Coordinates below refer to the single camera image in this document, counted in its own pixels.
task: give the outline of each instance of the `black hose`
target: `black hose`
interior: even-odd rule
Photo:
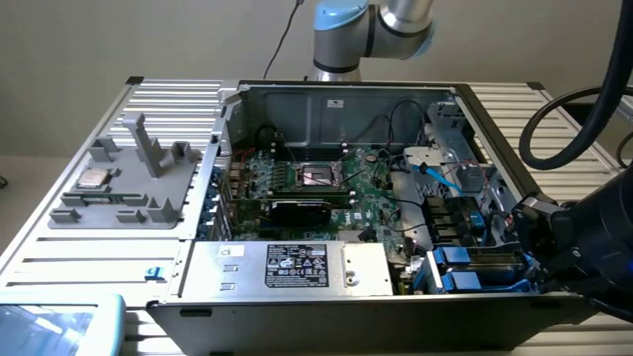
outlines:
[[[616,149],[616,161],[620,165],[620,167],[622,168],[629,168],[629,164],[624,163],[622,161],[622,151],[624,151],[624,146],[626,146],[626,144],[629,143],[629,141],[633,139],[633,132],[630,132],[626,137],[624,137],[622,141],[620,142],[620,144],[617,145],[617,149]]]
[[[534,169],[548,171],[570,163],[586,151],[601,134],[617,109],[622,95],[630,95],[626,88],[633,69],[633,0],[622,0],[620,22],[612,58],[601,88],[574,91],[549,102],[529,119],[520,138],[520,155],[525,164]],[[589,95],[600,94],[581,132],[572,143],[552,157],[540,159],[532,154],[532,135],[545,117],[558,106]]]

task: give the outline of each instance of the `warning label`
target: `warning label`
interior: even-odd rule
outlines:
[[[268,288],[328,287],[325,245],[268,245]]]

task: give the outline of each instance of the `gray wall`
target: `gray wall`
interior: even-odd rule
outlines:
[[[312,69],[316,0],[297,12],[272,79]],[[293,0],[1,0],[0,154],[69,156],[131,75],[261,76]],[[600,82],[617,0],[437,0],[436,40],[364,79]]]

